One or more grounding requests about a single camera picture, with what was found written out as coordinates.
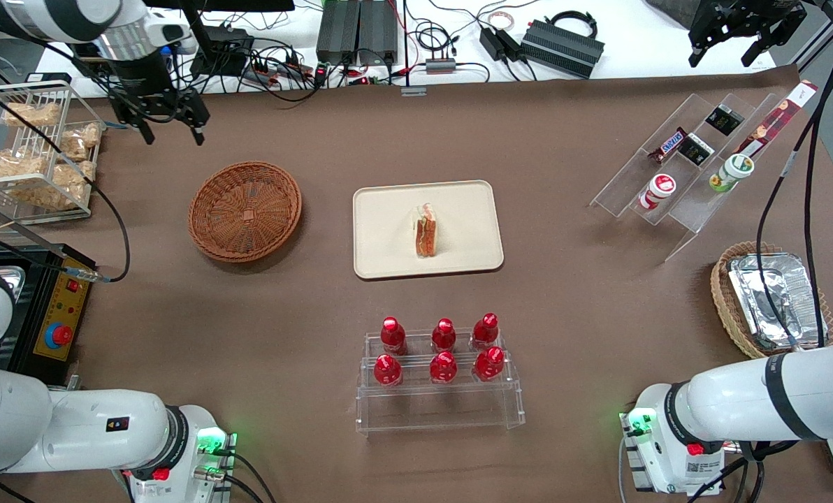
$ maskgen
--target round wicker basket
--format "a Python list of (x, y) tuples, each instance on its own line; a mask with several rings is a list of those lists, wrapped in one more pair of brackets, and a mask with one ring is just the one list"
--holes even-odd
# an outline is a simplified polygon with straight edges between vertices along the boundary
[(301, 191), (289, 173), (270, 163), (235, 163), (196, 192), (187, 229), (216, 261), (255, 261), (289, 239), (301, 210)]
[[(773, 254), (774, 252), (781, 252), (783, 249), (762, 242), (761, 251), (763, 254), (765, 252), (766, 254)], [(739, 347), (740, 351), (743, 351), (749, 358), (764, 358), (765, 356), (772, 356), (772, 354), (785, 353), (786, 350), (764, 351), (756, 346), (752, 335), (749, 334), (748, 327), (746, 327), (742, 306), (739, 305), (739, 300), (737, 300), (736, 294), (733, 293), (733, 285), (727, 275), (727, 262), (731, 258), (754, 253), (755, 243), (751, 241), (740, 242), (724, 251), (718, 262), (714, 264), (714, 268), (711, 269), (711, 298), (714, 299), (714, 307), (718, 310), (720, 322), (723, 323), (727, 334), (730, 335), (733, 343)], [(826, 300), (823, 300), (823, 292), (818, 289), (817, 293), (820, 297), (823, 322), (826, 323), (826, 328), (829, 331), (828, 341), (826, 341), (829, 346), (833, 344), (832, 315), (826, 305)]]

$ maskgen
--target emergency stop button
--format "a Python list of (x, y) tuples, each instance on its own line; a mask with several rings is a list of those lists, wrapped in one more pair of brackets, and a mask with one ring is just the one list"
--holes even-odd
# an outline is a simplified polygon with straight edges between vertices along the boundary
[(59, 349), (72, 342), (72, 327), (63, 325), (60, 322), (52, 323), (43, 334), (43, 341), (50, 349)]

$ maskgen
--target red bottle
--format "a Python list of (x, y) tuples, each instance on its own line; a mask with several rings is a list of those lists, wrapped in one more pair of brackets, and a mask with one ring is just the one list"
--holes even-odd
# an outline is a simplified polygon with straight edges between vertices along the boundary
[(475, 351), (488, 349), (494, 346), (497, 334), (500, 334), (500, 329), (497, 328), (497, 315), (489, 312), (475, 324), (473, 335), (470, 337), (470, 347)]
[(436, 354), (429, 363), (429, 376), (435, 384), (448, 384), (457, 375), (457, 360), (450, 351)]
[(397, 386), (404, 380), (404, 374), (401, 372), (401, 364), (395, 360), (394, 356), (388, 354), (380, 354), (376, 358), (376, 366), (372, 369), (372, 376), (376, 378), (379, 384), (383, 386)]
[(382, 340), (382, 348), (386, 353), (395, 354), (395, 356), (407, 354), (404, 327), (401, 327), (397, 319), (391, 316), (385, 318), (385, 321), (382, 322), (382, 331), (379, 333), (379, 338)]
[(454, 332), (454, 324), (448, 318), (439, 319), (438, 326), (432, 331), (432, 348), (435, 353), (453, 351), (455, 342), (457, 333)]
[(503, 350), (500, 347), (492, 346), (478, 353), (473, 364), (473, 375), (479, 380), (489, 381), (497, 374), (503, 372)]

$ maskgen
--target brown table surface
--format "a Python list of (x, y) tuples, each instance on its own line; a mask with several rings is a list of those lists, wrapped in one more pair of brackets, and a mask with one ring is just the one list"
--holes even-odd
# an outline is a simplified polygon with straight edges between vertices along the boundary
[[(744, 359), (721, 328), (709, 271), (724, 249), (754, 239), (804, 119), (666, 264), (678, 229), (630, 212), (615, 220), (587, 203), (691, 92), (712, 103), (727, 92), (757, 103), (767, 92), (785, 94), (797, 78), (783, 68), (452, 85), (410, 99), (398, 89), (351, 88), (320, 92), (294, 110), (263, 94), (209, 96), (205, 146), (180, 123), (154, 126), (151, 147), (132, 131), (111, 131), (99, 180), (128, 223), (133, 264), (125, 281), (92, 291), (78, 340), (84, 385), (203, 405), (240, 433), (241, 454), (281, 503), (617, 501), (617, 413), (653, 383)], [(112, 117), (106, 106), (100, 111)], [(217, 264), (187, 235), (187, 205), (209, 175), (250, 159), (298, 180), (300, 229), (263, 261)], [(765, 239), (804, 254), (799, 166)], [(833, 165), (824, 150), (816, 168), (813, 239), (833, 312)], [(502, 268), (374, 282), (355, 276), (356, 190), (477, 178), (494, 188)], [(47, 228), (50, 239), (106, 270), (122, 264), (116, 223), (96, 198), (91, 219)], [(355, 432), (366, 331), (392, 314), (417, 329), (442, 316), (467, 325), (489, 311), (500, 315), (519, 367), (524, 426), (369, 440)], [(106, 471), (1, 480), (38, 503), (126, 501)], [(635, 493), (625, 480), (630, 502), (685, 500)], [(11, 499), (0, 493), (0, 501)], [(768, 458), (761, 501), (833, 501), (822, 446)]]

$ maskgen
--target aluminum foil container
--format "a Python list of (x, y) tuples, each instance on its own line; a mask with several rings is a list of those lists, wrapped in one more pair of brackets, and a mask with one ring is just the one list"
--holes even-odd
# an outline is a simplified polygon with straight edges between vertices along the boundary
[[(727, 262), (730, 282), (754, 342), (768, 351), (790, 349), (793, 342), (805, 348), (817, 347), (815, 305), (805, 265), (792, 254), (762, 254), (761, 259), (765, 284), (777, 306), (777, 314), (767, 302), (755, 254)], [(781, 327), (778, 315), (790, 334)]]

